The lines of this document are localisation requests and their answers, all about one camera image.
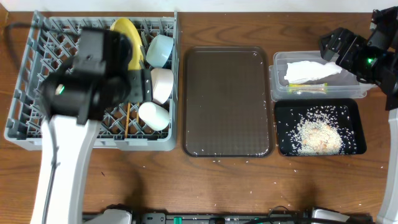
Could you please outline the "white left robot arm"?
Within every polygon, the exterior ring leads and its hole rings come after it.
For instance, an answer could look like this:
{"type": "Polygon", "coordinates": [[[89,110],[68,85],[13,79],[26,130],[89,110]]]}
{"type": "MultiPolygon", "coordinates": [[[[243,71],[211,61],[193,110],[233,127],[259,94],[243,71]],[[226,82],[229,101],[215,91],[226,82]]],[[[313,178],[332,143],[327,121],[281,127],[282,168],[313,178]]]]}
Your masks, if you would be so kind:
{"type": "Polygon", "coordinates": [[[40,84],[42,158],[32,223],[81,223],[88,165],[104,112],[151,101],[147,69],[130,70],[125,34],[85,28],[78,53],[40,84]]]}

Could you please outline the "white napkin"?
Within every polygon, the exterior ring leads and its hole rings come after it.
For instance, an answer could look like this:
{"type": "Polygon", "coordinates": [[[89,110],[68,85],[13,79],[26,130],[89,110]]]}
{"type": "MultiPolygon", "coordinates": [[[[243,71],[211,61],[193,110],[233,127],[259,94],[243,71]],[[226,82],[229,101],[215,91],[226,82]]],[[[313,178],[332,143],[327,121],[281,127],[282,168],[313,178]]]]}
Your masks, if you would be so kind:
{"type": "Polygon", "coordinates": [[[335,75],[341,71],[342,68],[335,62],[321,64],[318,62],[301,61],[287,64],[287,73],[284,79],[290,84],[303,84],[335,75]]]}

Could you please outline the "green yellow snack wrapper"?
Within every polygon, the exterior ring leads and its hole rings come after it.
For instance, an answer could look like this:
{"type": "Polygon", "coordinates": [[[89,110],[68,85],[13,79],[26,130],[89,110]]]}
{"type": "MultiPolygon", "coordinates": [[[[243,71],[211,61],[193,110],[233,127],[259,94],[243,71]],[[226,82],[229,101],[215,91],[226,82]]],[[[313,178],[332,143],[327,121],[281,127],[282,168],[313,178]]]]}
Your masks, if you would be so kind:
{"type": "Polygon", "coordinates": [[[322,84],[289,84],[288,92],[301,94],[301,93],[326,93],[328,85],[326,83],[322,84]]]}

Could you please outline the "white cup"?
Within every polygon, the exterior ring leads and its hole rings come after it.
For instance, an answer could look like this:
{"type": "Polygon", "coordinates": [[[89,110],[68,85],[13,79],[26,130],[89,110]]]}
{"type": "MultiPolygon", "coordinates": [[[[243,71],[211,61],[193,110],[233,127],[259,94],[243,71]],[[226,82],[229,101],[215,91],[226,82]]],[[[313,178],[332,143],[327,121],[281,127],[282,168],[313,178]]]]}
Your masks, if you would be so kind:
{"type": "Polygon", "coordinates": [[[141,120],[154,131],[161,131],[170,123],[169,112],[153,102],[141,104],[138,114],[141,120]]]}

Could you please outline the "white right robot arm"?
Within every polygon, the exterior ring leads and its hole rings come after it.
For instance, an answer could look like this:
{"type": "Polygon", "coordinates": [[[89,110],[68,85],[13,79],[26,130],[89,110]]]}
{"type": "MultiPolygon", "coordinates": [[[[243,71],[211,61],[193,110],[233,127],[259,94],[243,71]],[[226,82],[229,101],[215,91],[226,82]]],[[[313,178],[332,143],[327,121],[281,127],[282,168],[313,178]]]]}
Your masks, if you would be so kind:
{"type": "Polygon", "coordinates": [[[368,39],[345,28],[320,37],[321,58],[356,75],[357,81],[377,85],[386,95],[390,154],[386,189],[377,223],[397,224],[397,7],[373,10],[368,39]]]}

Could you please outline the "pink bowl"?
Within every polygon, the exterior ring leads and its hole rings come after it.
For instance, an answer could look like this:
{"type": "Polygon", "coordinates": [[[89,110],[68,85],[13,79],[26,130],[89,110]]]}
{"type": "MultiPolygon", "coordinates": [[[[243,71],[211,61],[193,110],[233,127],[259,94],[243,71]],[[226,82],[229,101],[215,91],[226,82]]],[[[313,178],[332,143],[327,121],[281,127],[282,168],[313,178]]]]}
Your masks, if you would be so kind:
{"type": "Polygon", "coordinates": [[[174,75],[170,69],[154,68],[151,71],[152,97],[157,104],[164,104],[173,89],[174,75]]]}

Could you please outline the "light blue bowl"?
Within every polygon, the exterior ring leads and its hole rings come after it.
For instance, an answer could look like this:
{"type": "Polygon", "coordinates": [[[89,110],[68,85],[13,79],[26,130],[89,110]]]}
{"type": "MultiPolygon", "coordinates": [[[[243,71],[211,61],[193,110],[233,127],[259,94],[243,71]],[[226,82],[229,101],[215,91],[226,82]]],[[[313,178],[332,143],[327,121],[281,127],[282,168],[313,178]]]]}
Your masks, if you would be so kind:
{"type": "Polygon", "coordinates": [[[157,35],[152,39],[146,53],[147,62],[154,68],[162,68],[169,59],[174,39],[166,35],[157,35]]]}

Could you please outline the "yellow plate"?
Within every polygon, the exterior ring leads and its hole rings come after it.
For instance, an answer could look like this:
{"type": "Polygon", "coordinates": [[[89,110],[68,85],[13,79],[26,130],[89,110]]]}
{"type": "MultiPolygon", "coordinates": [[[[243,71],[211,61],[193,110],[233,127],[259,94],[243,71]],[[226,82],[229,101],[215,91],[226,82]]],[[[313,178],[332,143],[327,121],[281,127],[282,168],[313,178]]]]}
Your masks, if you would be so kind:
{"type": "Polygon", "coordinates": [[[131,41],[132,59],[129,62],[128,69],[141,69],[140,61],[144,61],[144,56],[141,51],[142,41],[135,25],[129,19],[122,17],[113,22],[110,29],[126,35],[131,41]]]}

